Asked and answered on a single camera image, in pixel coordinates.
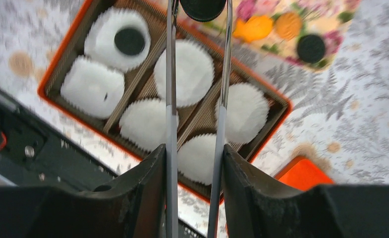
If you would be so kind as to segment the orange box lid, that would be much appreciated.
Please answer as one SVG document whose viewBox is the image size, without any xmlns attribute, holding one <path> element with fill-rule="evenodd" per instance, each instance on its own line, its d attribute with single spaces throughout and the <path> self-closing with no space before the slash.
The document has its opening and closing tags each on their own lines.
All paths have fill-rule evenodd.
<svg viewBox="0 0 389 238">
<path fill-rule="evenodd" d="M 334 184 L 315 163 L 305 156 L 296 156 L 275 179 L 301 191 L 307 191 L 320 184 Z"/>
</svg>

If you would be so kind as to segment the floral cookie tray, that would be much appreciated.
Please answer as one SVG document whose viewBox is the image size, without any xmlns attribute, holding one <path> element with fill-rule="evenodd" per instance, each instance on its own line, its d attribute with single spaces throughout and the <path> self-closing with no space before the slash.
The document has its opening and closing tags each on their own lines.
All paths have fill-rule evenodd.
<svg viewBox="0 0 389 238">
<path fill-rule="evenodd" d="M 358 0 L 235 0 L 232 37 L 293 65 L 325 70 L 334 61 Z"/>
</svg>

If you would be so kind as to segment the orange cookie box base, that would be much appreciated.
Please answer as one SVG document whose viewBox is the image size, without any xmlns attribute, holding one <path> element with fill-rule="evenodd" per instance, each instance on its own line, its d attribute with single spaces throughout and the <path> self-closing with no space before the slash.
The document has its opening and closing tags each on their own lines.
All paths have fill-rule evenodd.
<svg viewBox="0 0 389 238">
<path fill-rule="evenodd" d="M 252 162 L 291 104 L 176 7 L 84 1 L 38 95 L 137 159 L 171 143 L 179 184 L 209 201 L 215 141 Z"/>
</svg>

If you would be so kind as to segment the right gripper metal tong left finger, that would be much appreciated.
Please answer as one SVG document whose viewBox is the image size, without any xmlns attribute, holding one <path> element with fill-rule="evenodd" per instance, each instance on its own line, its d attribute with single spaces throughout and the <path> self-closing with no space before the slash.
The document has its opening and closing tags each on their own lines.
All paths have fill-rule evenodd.
<svg viewBox="0 0 389 238">
<path fill-rule="evenodd" d="M 178 194 L 177 194 L 177 111 L 176 111 L 176 73 L 175 40 L 178 14 L 178 0 L 167 3 L 167 40 L 166 40 L 166 237 L 178 237 Z"/>
</svg>

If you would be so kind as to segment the right gripper metal tong right finger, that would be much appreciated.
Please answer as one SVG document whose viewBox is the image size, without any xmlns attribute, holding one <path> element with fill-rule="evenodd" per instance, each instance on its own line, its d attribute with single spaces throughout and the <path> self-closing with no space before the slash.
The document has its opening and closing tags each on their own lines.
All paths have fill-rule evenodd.
<svg viewBox="0 0 389 238">
<path fill-rule="evenodd" d="M 217 236 L 218 219 L 219 219 L 219 206 L 221 196 L 221 182 L 222 182 L 222 163 L 223 163 L 223 149 L 225 145 L 225 125 L 227 115 L 227 101 L 229 94 L 229 79 L 231 74 L 231 51 L 232 51 L 232 22 L 233 22 L 233 3 L 232 0 L 226 1 L 227 14 L 226 14 L 226 33 L 225 33 L 225 45 L 224 45 L 224 57 L 223 57 L 223 71 L 222 71 L 222 84 L 219 100 L 219 113 L 218 113 L 218 125 L 217 136 L 215 143 L 215 158 L 214 158 L 214 170 L 211 187 L 211 199 L 209 209 L 208 220 L 208 238 L 215 238 Z"/>
</svg>

